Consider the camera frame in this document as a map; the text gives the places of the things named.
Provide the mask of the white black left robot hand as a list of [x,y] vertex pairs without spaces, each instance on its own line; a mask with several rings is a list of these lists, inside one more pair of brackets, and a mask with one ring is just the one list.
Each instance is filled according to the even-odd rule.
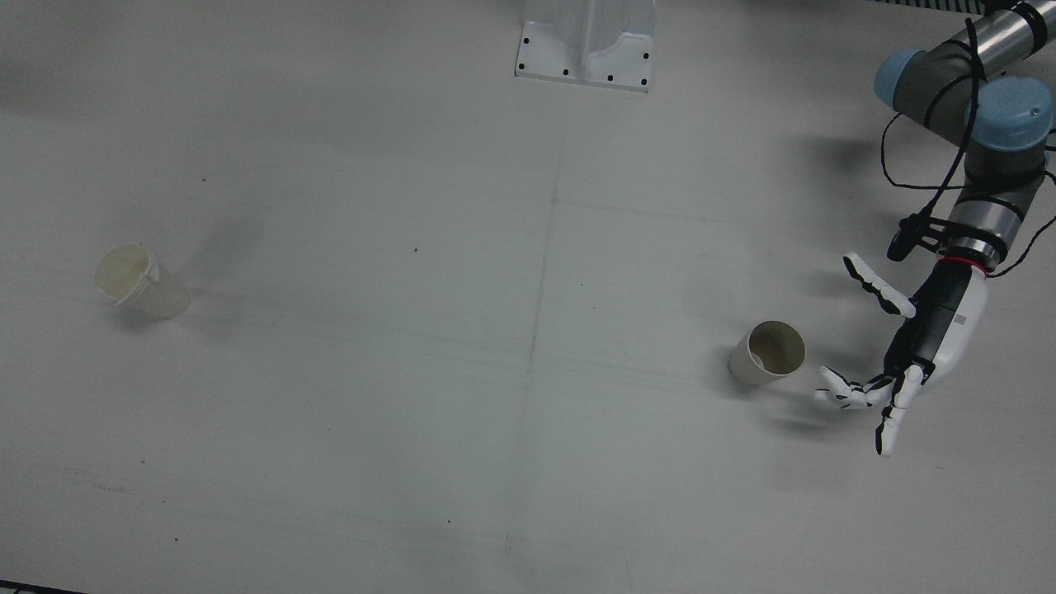
[[888,346],[882,371],[868,380],[851,380],[821,367],[823,387],[816,401],[840,409],[875,408],[878,454],[891,456],[912,401],[941,380],[961,361],[987,305],[987,274],[970,260],[941,258],[923,285],[907,297],[867,266],[857,253],[842,256],[849,276],[881,309],[903,320]]

